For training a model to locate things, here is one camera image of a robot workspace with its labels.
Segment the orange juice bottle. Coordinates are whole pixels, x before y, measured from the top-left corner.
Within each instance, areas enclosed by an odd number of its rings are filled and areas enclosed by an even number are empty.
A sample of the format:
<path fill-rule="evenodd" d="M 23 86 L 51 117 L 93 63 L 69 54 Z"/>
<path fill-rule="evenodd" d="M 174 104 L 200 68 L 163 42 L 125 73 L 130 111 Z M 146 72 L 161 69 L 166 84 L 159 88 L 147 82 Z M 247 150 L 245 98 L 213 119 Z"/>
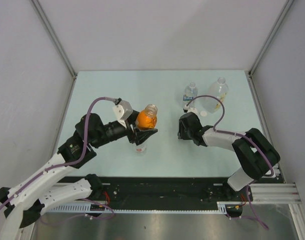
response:
<path fill-rule="evenodd" d="M 157 113 L 157 106 L 154 104 L 148 104 L 136 118 L 135 124 L 137 128 L 140 130 L 154 129 L 157 124 Z"/>

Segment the clear bottle blue cap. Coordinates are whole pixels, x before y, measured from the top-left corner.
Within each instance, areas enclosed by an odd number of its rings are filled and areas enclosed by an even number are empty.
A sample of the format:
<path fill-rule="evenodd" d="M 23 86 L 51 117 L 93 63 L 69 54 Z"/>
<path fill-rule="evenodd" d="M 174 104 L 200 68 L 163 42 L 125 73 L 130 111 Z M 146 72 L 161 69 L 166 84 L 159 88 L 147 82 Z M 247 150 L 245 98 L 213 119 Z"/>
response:
<path fill-rule="evenodd" d="M 195 100 L 193 100 L 189 105 L 187 105 L 192 99 L 194 99 L 198 95 L 198 88 L 195 82 L 191 82 L 184 89 L 182 96 L 182 109 L 186 113 L 189 108 L 195 107 Z"/>

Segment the large clear bottle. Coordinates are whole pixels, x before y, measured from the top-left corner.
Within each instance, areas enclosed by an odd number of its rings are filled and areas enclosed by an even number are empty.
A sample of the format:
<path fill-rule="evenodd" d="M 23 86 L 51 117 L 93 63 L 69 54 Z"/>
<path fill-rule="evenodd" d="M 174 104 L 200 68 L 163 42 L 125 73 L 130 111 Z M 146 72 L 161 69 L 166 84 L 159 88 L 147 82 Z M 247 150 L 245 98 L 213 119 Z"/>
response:
<path fill-rule="evenodd" d="M 215 82 L 210 85 L 206 95 L 213 96 L 223 103 L 228 91 L 229 87 L 226 83 L 226 79 L 224 77 L 219 77 Z M 207 112 L 211 114 L 219 110 L 221 106 L 222 105 L 212 97 L 205 97 L 203 100 L 203 107 Z"/>

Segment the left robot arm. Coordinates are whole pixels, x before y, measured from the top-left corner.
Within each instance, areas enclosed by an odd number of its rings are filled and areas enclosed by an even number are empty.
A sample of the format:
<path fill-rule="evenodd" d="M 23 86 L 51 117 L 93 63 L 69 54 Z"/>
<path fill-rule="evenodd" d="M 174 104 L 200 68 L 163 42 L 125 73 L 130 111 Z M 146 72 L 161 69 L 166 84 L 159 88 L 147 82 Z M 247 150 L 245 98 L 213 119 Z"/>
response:
<path fill-rule="evenodd" d="M 88 174 L 75 183 L 53 189 L 63 177 L 80 169 L 96 157 L 94 149 L 128 138 L 131 144 L 143 144 L 157 133 L 155 127 L 138 127 L 137 111 L 117 112 L 118 119 L 103 124 L 96 113 L 87 113 L 75 126 L 75 132 L 58 148 L 48 162 L 15 187 L 0 188 L 0 210 L 5 223 L 0 240 L 14 240 L 21 228 L 36 222 L 48 210 L 74 200 L 97 200 L 104 186 L 96 174 Z"/>

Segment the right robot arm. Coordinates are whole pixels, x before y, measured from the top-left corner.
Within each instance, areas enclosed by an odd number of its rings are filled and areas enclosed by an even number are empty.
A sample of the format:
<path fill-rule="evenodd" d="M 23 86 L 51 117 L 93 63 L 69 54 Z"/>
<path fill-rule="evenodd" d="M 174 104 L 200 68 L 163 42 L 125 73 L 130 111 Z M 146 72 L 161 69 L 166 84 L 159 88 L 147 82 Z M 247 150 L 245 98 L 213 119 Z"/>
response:
<path fill-rule="evenodd" d="M 241 190 L 262 177 L 272 177 L 273 167 L 281 157 L 266 137 L 257 129 L 239 133 L 202 126 L 199 117 L 188 112 L 179 118 L 178 138 L 191 140 L 197 146 L 219 147 L 233 151 L 240 168 L 226 181 L 223 195 L 229 201 L 236 200 Z"/>

